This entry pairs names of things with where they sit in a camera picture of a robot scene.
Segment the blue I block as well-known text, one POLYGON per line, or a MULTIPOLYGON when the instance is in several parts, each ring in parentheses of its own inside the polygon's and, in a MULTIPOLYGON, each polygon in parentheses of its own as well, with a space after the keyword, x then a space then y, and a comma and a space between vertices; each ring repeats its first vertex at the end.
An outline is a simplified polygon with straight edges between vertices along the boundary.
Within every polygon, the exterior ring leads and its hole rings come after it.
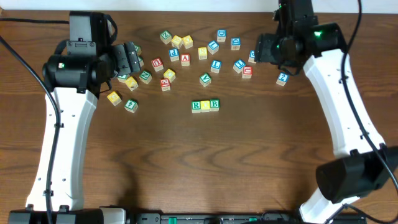
POLYGON ((241 73, 245 66, 246 66, 246 63, 242 59, 239 59, 239 60, 235 61, 235 63, 233 64, 233 70, 236 73, 241 73))

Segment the green B block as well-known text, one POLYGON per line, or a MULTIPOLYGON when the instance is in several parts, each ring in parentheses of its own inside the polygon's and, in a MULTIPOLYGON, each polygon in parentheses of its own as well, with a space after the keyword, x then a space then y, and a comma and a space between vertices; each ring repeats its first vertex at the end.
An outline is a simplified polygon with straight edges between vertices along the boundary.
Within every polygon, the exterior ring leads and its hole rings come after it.
POLYGON ((219 111, 220 110, 220 101, 219 99, 210 100, 210 111, 219 111))

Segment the yellow O block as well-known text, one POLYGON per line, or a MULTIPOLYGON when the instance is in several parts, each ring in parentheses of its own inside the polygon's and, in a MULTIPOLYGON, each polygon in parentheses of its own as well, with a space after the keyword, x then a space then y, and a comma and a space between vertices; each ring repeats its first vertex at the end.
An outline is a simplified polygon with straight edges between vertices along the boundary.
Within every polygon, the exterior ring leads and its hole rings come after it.
POLYGON ((210 112, 211 109, 210 100, 201 100, 200 109, 202 113, 210 112))

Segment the green R block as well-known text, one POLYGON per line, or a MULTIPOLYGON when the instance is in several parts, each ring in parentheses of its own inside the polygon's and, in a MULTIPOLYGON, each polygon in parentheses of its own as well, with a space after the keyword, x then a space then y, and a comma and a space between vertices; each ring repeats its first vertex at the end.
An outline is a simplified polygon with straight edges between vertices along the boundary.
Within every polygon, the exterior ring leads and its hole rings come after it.
POLYGON ((191 109, 192 109, 192 113, 200 113, 201 112, 201 101, 192 101, 191 109))

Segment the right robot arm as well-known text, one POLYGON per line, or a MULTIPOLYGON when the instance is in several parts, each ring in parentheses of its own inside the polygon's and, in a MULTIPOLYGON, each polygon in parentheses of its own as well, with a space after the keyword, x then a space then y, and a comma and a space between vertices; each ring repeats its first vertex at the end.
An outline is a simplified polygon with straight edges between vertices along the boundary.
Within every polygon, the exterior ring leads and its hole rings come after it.
POLYGON ((397 148, 386 146, 374 127, 349 64, 350 44, 338 24, 279 26, 258 37, 257 62, 304 72, 318 96, 333 143, 335 160, 316 170, 317 189, 300 206, 305 223, 330 223, 355 201, 397 182, 397 148))

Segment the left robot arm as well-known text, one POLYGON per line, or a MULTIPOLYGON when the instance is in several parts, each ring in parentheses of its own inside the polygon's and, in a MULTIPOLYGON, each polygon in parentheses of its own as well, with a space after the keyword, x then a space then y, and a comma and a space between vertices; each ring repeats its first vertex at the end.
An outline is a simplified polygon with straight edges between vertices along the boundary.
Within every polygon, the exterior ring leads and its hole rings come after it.
POLYGON ((25 208, 12 210, 9 223, 133 223, 126 208, 85 208, 83 167, 91 119, 101 84, 138 72, 136 46, 126 42, 99 54, 94 42, 56 53, 43 66, 46 125, 39 168, 25 208))

